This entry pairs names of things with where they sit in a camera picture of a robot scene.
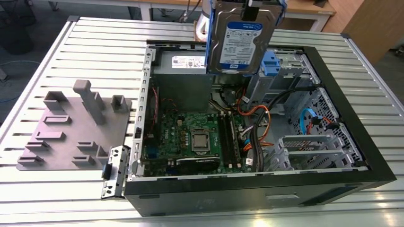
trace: expansion slot bracket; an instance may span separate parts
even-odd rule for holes
[[[119,146],[111,149],[108,163],[103,169],[102,199],[124,199],[123,188],[127,175],[131,148]]]

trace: motherboard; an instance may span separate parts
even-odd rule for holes
[[[143,150],[146,176],[244,173],[232,113],[167,113]]]

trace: wooden table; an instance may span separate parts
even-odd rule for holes
[[[87,3],[99,5],[115,5],[127,7],[139,7],[143,20],[152,20],[152,9],[187,9],[188,0],[59,0],[60,2]],[[191,0],[191,8],[198,0]],[[320,32],[326,26],[330,16],[335,15],[334,7],[330,3],[324,8],[314,5],[314,0],[288,0],[287,18],[315,20],[311,27],[312,32]]]

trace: cpu socket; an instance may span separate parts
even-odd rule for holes
[[[192,137],[194,152],[207,153],[208,151],[211,151],[211,139],[208,132],[202,132],[202,131],[192,132],[191,137]]]

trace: sticker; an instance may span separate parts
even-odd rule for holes
[[[230,22],[220,55],[223,69],[244,69],[251,63],[256,45],[254,39],[262,34],[263,24]]]
[[[247,98],[246,96],[242,96],[242,100],[248,103],[250,102],[250,98]]]
[[[252,166],[252,159],[251,158],[246,159],[246,165]]]
[[[174,56],[171,58],[174,69],[204,69],[204,56]]]

